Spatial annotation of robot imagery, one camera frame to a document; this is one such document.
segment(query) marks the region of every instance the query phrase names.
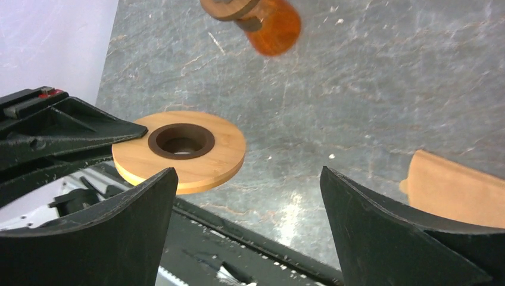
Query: wooden lid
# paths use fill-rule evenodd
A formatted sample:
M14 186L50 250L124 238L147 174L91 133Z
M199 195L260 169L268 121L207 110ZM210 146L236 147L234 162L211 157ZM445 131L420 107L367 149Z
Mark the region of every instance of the wooden lid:
M148 133L112 146L117 171L132 185L174 167L179 177L178 195L203 192L227 182L244 162L246 142L242 132L220 117L169 111L135 123L146 126ZM153 150L149 142L157 142L159 148Z
M205 12L220 21L234 21L253 9L260 0L200 0Z

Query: orange object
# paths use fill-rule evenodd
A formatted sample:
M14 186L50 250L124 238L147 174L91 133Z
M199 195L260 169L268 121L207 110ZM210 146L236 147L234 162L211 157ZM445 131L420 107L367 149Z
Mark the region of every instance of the orange object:
M251 45L267 56L281 55L297 41L301 19L286 0L200 0L209 15L235 21Z

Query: wooden ring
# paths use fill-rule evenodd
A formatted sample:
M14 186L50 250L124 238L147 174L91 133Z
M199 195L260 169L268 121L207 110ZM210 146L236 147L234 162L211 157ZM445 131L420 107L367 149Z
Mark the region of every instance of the wooden ring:
M221 117L169 111L135 123L146 126L148 133L112 146L117 171L132 185L174 167L179 177L178 195L203 192L227 182L244 162L244 135Z

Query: white wall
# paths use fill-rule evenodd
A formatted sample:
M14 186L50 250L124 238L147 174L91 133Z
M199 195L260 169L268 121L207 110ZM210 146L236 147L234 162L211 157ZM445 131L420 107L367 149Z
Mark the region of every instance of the white wall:
M45 85L95 104L117 3L1 0L0 96ZM60 185L47 185L0 209L0 221L52 201Z

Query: wooden piece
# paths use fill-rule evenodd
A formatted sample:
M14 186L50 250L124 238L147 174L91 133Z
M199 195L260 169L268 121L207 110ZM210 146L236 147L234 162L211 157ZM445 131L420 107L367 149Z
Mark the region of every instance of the wooden piece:
M200 0L207 14L220 21L234 21L254 8L260 0L232 0L229 4L215 0Z
M500 178L419 150L400 188L416 209L474 225L505 228L505 181Z
M149 132L142 138L114 144L116 169L132 185L137 185L167 167L174 167L179 177L177 194L203 192L231 179L242 167L246 142L242 132L220 117L196 111L169 111L137 120ZM215 139L205 155L188 160L167 159L149 149L148 138L158 128L190 123L208 129Z

